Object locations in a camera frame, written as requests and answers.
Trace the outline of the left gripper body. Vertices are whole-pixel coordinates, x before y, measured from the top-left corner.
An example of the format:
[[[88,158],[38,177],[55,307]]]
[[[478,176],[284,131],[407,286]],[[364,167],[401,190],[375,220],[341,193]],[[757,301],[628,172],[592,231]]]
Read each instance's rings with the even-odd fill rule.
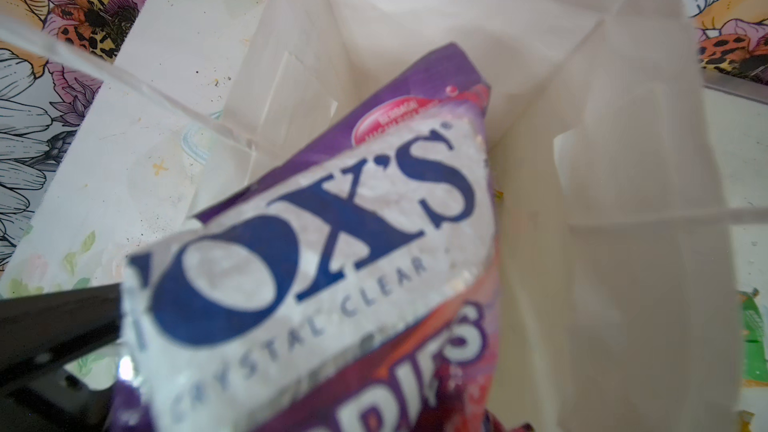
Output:
[[[1,429],[104,431],[112,389],[93,390],[65,366],[114,344],[117,284],[1,301]]]

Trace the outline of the purple pink snack bag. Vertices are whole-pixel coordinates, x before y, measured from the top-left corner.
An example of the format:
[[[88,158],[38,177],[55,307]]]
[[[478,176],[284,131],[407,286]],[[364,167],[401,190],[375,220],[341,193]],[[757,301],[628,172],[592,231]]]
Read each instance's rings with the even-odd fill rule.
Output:
[[[499,431],[491,89],[449,43],[131,253],[116,431]]]

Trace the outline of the white paper bag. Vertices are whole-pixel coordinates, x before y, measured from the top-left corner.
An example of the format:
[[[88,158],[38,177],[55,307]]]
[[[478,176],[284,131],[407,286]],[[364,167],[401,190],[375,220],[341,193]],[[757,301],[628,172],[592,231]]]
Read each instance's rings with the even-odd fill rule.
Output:
[[[737,430],[730,229],[767,211],[724,197],[680,0],[267,0],[219,120],[17,19],[1,36],[214,134],[198,224],[173,235],[458,45],[491,89],[489,411],[538,431]]]

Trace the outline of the green snack bag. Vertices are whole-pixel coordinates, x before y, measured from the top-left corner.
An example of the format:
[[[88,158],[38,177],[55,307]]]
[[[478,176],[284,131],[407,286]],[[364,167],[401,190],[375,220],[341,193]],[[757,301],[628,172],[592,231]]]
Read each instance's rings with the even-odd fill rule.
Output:
[[[743,367],[742,385],[747,388],[767,386],[765,322],[756,302],[757,289],[739,291],[742,314]]]

